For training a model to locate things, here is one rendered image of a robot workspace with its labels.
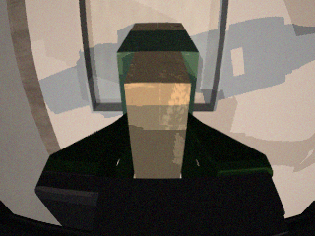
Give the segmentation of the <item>grey shallow rectangular tray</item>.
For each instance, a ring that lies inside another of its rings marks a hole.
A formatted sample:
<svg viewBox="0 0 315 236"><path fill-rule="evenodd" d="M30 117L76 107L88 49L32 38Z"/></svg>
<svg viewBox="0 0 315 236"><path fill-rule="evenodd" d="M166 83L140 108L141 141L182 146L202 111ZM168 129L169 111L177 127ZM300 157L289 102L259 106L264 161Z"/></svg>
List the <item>grey shallow rectangular tray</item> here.
<svg viewBox="0 0 315 236"><path fill-rule="evenodd" d="M181 23L199 50L193 114L216 114L231 0L76 0L91 113L121 113L117 51L135 23Z"/></svg>

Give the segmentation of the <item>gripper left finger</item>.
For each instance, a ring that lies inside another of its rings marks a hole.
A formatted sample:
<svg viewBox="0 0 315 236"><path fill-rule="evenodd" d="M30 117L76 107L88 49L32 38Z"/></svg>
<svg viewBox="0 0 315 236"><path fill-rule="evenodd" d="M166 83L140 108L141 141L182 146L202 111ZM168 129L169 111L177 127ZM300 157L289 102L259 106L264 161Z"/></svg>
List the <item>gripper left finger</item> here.
<svg viewBox="0 0 315 236"><path fill-rule="evenodd" d="M134 178L129 140L125 113L112 124L51 154L43 171L87 173L112 178L116 178L117 173L117 178Z"/></svg>

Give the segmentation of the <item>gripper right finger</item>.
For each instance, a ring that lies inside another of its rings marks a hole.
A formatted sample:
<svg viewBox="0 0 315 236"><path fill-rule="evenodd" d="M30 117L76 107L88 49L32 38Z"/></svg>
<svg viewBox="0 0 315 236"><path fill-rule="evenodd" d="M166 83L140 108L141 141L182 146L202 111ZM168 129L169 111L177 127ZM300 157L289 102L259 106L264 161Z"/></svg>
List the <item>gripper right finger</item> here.
<svg viewBox="0 0 315 236"><path fill-rule="evenodd" d="M181 178L260 172L271 177L274 174L265 154L204 124L188 112Z"/></svg>

